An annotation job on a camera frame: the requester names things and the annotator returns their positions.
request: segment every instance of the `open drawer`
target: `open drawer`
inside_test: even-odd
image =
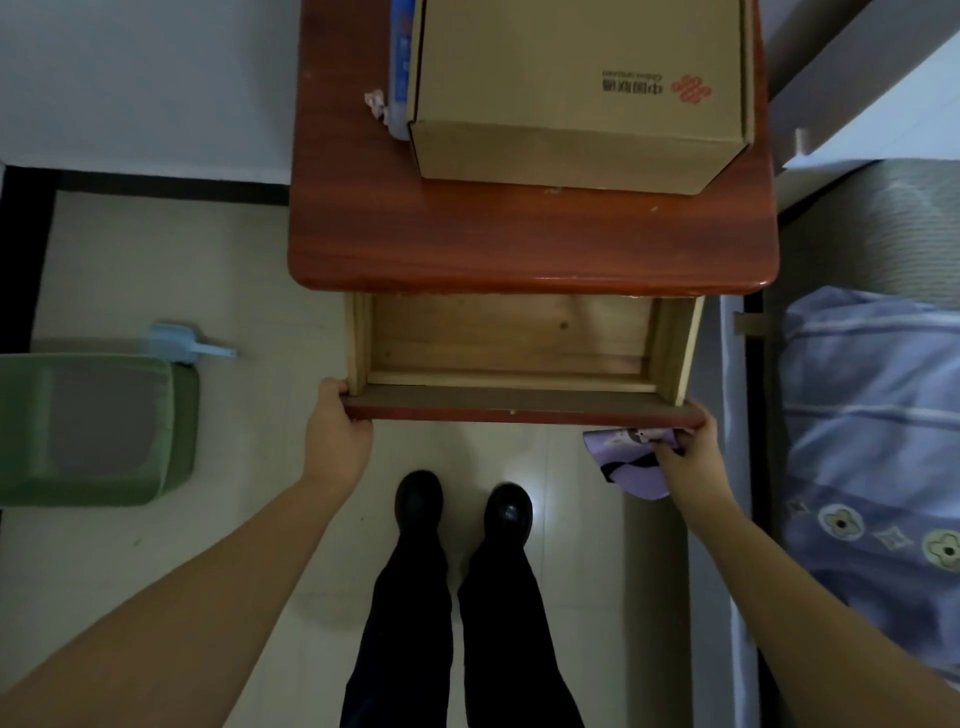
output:
[[[693,426],[703,299],[345,294],[357,419]]]

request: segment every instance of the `purple cloth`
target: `purple cloth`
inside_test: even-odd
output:
[[[608,483],[631,496],[658,500],[669,495],[653,443],[677,446],[672,429],[600,429],[584,433],[584,444]]]
[[[822,288],[783,335],[787,551],[960,683],[960,313]]]

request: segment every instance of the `red logo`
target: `red logo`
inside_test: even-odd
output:
[[[680,94],[680,100],[685,104],[699,104],[701,99],[706,99],[713,93],[713,89],[705,85],[699,76],[684,76],[673,82],[670,90]]]

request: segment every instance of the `red wooden tabletop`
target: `red wooden tabletop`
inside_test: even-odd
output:
[[[422,180],[363,95],[387,88],[390,0],[303,0],[290,273],[371,292],[746,293],[777,274],[766,74],[756,143],[695,197]]]

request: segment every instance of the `green trash bin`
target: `green trash bin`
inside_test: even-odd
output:
[[[139,505],[193,470],[193,367],[125,354],[0,356],[0,506]]]

